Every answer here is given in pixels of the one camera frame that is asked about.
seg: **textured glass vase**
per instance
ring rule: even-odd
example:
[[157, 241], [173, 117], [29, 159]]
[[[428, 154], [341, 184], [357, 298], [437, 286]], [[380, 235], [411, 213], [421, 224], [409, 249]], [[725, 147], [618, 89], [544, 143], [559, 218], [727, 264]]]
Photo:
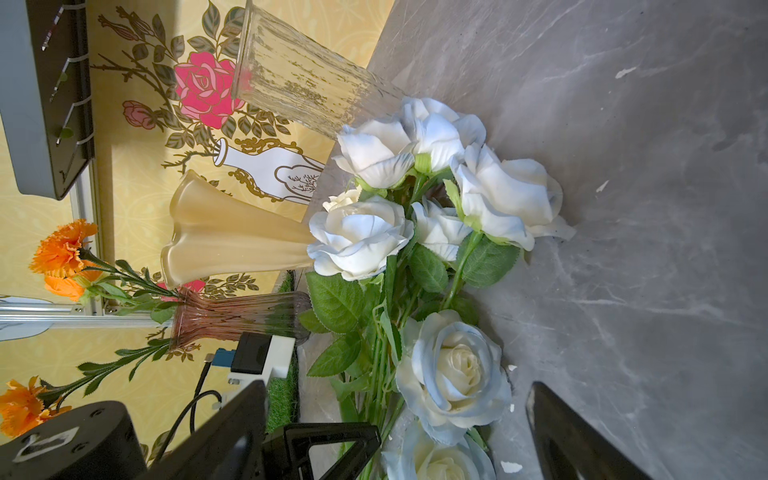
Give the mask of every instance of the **textured glass vase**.
[[233, 96], [329, 138], [396, 112], [406, 95], [248, 0]]
[[243, 332], [290, 336], [300, 345], [310, 333], [299, 314], [312, 308], [304, 292], [235, 296], [211, 300], [181, 287], [182, 304], [176, 308], [171, 350], [198, 339], [235, 340]]

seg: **frosted vase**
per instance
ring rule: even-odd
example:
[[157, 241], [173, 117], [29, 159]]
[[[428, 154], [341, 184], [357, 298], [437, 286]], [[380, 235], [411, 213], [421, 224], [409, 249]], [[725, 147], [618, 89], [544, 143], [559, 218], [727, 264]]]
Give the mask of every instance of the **frosted vase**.
[[174, 235], [161, 252], [165, 283], [176, 287], [218, 273], [309, 266], [307, 225], [235, 200], [189, 170], [170, 201]]

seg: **artificial rose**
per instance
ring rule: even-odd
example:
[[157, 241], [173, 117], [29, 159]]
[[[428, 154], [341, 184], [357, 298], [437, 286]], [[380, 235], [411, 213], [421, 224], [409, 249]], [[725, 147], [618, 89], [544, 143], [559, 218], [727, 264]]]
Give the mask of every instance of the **artificial rose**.
[[[463, 115], [432, 98], [403, 98], [400, 110], [402, 126], [415, 142], [414, 154], [429, 154], [429, 171], [448, 168], [454, 155], [464, 148], [485, 142], [485, 126], [477, 115]], [[416, 169], [424, 170], [418, 162]]]
[[353, 188], [352, 190], [347, 190], [343, 194], [339, 195], [338, 197], [334, 197], [331, 195], [328, 197], [328, 200], [330, 202], [323, 202], [323, 208], [326, 209], [326, 212], [330, 212], [331, 210], [334, 210], [339, 207], [346, 207], [347, 205], [354, 204], [356, 201], [360, 199], [360, 194], [362, 193], [362, 187]]
[[359, 128], [344, 125], [338, 138], [342, 154], [333, 159], [373, 188], [394, 187], [413, 167], [413, 154], [404, 151], [410, 140], [397, 120], [371, 120]]
[[535, 237], [570, 240], [576, 230], [559, 217], [563, 189], [530, 158], [499, 161], [484, 145], [466, 148], [466, 164], [451, 162], [461, 190], [465, 223], [484, 233], [533, 250]]
[[318, 212], [310, 219], [318, 240], [306, 252], [315, 271], [344, 280], [362, 280], [386, 268], [386, 257], [397, 254], [413, 237], [413, 222], [401, 205], [374, 196], [363, 202]]
[[437, 442], [456, 445], [467, 429], [508, 410], [512, 391], [500, 367], [502, 349], [456, 311], [433, 313], [421, 324], [408, 319], [403, 343], [398, 390]]
[[412, 206], [416, 214], [416, 241], [445, 262], [456, 260], [458, 246], [472, 232], [456, 216], [456, 209], [442, 208], [431, 200]]
[[491, 459], [466, 436], [454, 446], [435, 442], [413, 422], [397, 453], [384, 452], [389, 480], [494, 480]]

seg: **pink glass vase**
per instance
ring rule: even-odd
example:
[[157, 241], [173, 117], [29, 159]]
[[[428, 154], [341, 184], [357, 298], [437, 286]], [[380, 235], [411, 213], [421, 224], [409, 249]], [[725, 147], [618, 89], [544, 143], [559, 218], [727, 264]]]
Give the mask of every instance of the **pink glass vase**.
[[237, 341], [243, 332], [290, 336], [297, 345], [310, 336], [299, 322], [299, 314], [312, 308], [304, 292], [211, 300], [185, 287], [179, 291], [182, 303], [174, 316], [171, 350], [202, 338]]

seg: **bouquet of roses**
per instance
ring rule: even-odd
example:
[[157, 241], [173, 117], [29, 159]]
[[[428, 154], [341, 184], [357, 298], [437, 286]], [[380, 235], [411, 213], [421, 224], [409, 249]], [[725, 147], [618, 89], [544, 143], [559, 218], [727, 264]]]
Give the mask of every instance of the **bouquet of roses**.
[[498, 282], [536, 237], [574, 234], [558, 182], [537, 161], [500, 161], [485, 136], [478, 117], [431, 98], [345, 127], [334, 160], [357, 188], [310, 221], [313, 310], [301, 320], [334, 340], [307, 375], [329, 377], [342, 420], [382, 439], [404, 406], [419, 418], [385, 458], [390, 480], [495, 477], [475, 427], [501, 417], [511, 387], [462, 287]]

